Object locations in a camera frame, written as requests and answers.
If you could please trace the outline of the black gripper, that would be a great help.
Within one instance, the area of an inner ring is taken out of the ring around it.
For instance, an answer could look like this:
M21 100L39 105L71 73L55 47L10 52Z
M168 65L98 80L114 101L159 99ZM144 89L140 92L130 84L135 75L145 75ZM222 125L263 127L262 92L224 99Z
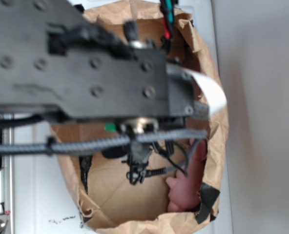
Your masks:
M206 104L194 100L192 72L175 64L168 65L166 72L169 113L162 117L130 118L120 123L120 133L130 138L125 147L129 166L126 177L132 185L174 170L187 176L192 155L207 136L206 130L186 127L188 117L207 119L209 114ZM165 158L170 166L148 169L152 151Z

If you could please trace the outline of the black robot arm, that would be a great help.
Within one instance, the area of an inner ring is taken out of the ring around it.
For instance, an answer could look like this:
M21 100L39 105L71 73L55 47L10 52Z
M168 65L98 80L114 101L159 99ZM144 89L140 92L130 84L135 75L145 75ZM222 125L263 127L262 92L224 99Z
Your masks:
M34 124L112 122L118 136L97 140L4 145L0 156L29 154L90 155L113 150L127 156L131 184L175 169L186 172L192 152L181 164L147 170L151 148L164 140L194 139L207 131L186 128L186 119L207 118L196 102L192 78L166 56L174 39L175 1L159 6L162 46L140 42L135 21L124 23L125 40L86 21L65 0L0 0L0 114L24 118L1 120L0 130Z

